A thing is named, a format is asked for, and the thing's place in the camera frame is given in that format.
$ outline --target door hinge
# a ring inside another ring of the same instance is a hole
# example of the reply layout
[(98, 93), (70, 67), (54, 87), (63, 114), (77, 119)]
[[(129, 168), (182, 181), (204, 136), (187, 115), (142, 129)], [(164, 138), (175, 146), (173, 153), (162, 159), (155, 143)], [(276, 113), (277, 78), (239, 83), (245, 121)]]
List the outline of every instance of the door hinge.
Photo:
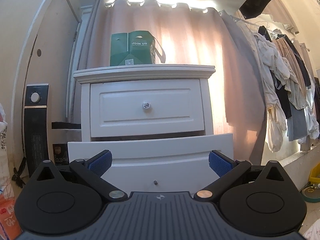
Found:
[(75, 42), (75, 41), (76, 41), (77, 34), (78, 34), (78, 32), (76, 32), (76, 33), (75, 33), (75, 36), (73, 37), (73, 42)]

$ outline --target yellow container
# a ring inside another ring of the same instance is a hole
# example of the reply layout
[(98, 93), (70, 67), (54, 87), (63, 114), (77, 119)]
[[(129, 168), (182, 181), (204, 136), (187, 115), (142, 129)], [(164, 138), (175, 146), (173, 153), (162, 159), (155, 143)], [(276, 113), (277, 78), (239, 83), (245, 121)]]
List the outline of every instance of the yellow container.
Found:
[(309, 181), (311, 183), (320, 183), (320, 163), (311, 170)]

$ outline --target drawer front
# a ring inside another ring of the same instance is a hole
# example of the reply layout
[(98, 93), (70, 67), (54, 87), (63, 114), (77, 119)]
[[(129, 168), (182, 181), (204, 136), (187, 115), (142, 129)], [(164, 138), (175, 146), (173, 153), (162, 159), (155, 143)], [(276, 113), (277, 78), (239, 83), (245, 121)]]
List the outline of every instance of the drawer front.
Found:
[(91, 85), (92, 137), (204, 130), (199, 80), (142, 80)]
[(233, 159), (232, 134), (68, 143), (70, 161), (89, 159), (105, 149), (112, 153), (112, 166), (102, 178), (128, 195), (131, 191), (195, 193), (219, 178), (209, 167), (211, 150)]

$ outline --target metal screw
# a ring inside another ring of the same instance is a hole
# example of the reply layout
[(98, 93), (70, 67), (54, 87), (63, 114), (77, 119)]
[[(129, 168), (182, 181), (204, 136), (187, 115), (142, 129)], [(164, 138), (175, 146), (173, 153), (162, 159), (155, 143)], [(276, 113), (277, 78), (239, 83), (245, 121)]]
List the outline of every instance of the metal screw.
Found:
[(118, 199), (124, 197), (124, 192), (121, 190), (114, 190), (109, 193), (109, 197)]
[(212, 192), (209, 190), (200, 190), (197, 192), (197, 196), (200, 198), (209, 198), (212, 197)]

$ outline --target pink curtain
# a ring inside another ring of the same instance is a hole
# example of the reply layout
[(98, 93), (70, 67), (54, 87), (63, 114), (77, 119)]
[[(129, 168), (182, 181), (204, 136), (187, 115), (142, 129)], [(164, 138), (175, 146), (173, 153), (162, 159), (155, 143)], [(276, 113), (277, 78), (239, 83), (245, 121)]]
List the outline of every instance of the pink curtain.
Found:
[[(109, 66), (111, 34), (136, 30), (147, 30), (159, 41), (166, 54), (166, 64), (214, 65), (216, 73), (209, 79), (214, 133), (233, 133), (235, 158), (250, 159), (265, 114), (257, 81), (261, 77), (239, 52), (214, 8), (190, 9), (183, 3), (172, 8), (159, 6), (156, 0), (131, 5), (127, 0), (116, 0), (112, 6), (105, 6), (100, 0), (93, 8), (93, 15), (79, 69)], [(77, 87), (75, 112), (80, 111), (80, 85)]]

